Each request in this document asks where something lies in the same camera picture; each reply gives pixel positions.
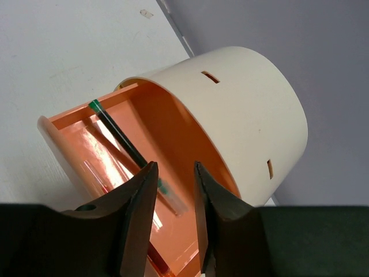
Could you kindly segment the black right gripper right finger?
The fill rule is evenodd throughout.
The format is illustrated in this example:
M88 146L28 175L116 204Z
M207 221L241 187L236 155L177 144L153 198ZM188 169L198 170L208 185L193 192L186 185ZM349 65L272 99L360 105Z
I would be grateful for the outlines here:
M253 207L194 165L201 273L367 276L368 207Z

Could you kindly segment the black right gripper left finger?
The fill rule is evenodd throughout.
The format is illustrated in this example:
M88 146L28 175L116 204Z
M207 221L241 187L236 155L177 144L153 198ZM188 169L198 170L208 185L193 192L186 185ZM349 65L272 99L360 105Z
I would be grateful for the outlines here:
M143 276L158 165L75 210L1 205L2 276Z

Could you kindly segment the red gel pen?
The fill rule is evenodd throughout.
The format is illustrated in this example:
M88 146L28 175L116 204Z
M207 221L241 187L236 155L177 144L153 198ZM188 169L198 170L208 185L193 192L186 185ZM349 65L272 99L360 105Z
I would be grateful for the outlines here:
M134 164L127 154L121 151L123 148L118 146L118 142L112 134L108 134L108 129L99 119L92 120L91 117L88 117L83 119L82 122L84 130L81 133L84 140L85 164L96 174L96 178L101 180L102 185L100 186L103 187L105 192L112 191L131 179L134 173L138 173L139 167ZM170 211L171 215L178 215L174 206L167 201L167 197L159 190L157 198L159 203ZM156 209L153 216L153 229L159 231L163 224L157 215ZM155 265L153 267L160 272L161 276L175 276L154 246L149 246L149 257L150 262L152 261Z

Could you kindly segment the green gel pen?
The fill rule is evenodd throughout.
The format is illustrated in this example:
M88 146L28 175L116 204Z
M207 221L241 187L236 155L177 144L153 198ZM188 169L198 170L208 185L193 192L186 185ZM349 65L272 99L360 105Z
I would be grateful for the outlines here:
M100 102L95 99L91 101L88 106L95 112L99 120L112 134L113 138L119 143L119 145L125 150L133 162L143 169L148 162L141 155L139 150L134 146L130 139L121 130L118 124L113 120L109 113L103 108ZM170 188L169 184L159 177L157 183L157 190L163 199L168 203L176 216L181 216L187 212L187 207L184 202L178 197L178 195Z

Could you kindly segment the cream round drawer container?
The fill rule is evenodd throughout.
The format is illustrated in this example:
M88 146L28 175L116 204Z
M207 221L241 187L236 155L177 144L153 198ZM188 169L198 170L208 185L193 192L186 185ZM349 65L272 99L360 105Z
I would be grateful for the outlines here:
M263 55L243 47L221 48L128 78L98 101L148 164L157 163L158 179L187 207L183 215L171 215L159 203L157 190L154 212L157 208L163 226L154 231L152 221L149 246L175 276L202 274L195 163L236 197L263 207L302 156L308 139L303 107L287 79ZM82 120L99 119L88 104L37 122L87 203L109 193L84 160ZM150 262L149 247L147 263L161 276Z

